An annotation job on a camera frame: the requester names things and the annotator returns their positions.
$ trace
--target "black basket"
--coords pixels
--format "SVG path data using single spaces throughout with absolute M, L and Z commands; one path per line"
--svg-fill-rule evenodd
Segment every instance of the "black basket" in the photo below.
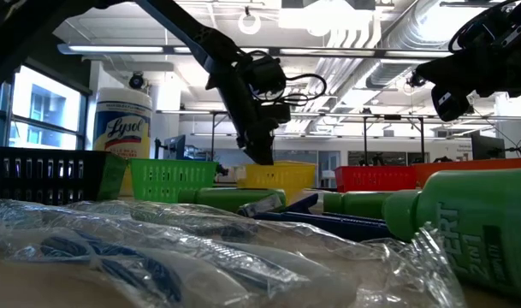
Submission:
M 104 151 L 0 147 L 0 198 L 47 205 L 114 199 L 126 166 Z

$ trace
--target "camera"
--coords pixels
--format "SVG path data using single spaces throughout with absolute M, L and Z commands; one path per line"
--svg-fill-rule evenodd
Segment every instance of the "camera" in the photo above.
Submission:
M 145 87 L 143 72 L 134 72 L 133 76 L 129 80 L 129 86 L 134 90 L 142 90 Z

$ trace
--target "green bottle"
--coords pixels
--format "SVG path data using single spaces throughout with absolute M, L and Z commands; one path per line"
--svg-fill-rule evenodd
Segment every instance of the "green bottle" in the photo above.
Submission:
M 521 297 L 521 169 L 441 171 L 387 198 L 383 214 L 402 240 L 431 222 L 458 277 Z
M 382 205 L 390 192 L 327 192 L 323 210 L 328 213 L 382 219 Z
M 235 213 L 240 206 L 259 201 L 272 194 L 277 194 L 285 204 L 285 192 L 281 189 L 239 189 L 239 188 L 201 188 L 182 190 L 178 194 L 178 203 L 202 204 Z

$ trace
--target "clear plastic bag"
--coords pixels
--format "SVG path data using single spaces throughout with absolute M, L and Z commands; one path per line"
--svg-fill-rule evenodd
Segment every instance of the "clear plastic bag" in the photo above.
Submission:
M 0 260 L 83 264 L 139 306 L 465 306 L 428 229 L 354 243 L 203 205 L 0 200 Z

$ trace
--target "disinfecting wipes container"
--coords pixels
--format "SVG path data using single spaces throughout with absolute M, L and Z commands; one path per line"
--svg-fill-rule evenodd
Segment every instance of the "disinfecting wipes container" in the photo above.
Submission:
M 111 151 L 124 158 L 150 157 L 151 98 L 135 90 L 102 88 L 97 94 L 95 151 Z M 121 196 L 132 196 L 131 170 L 127 166 Z

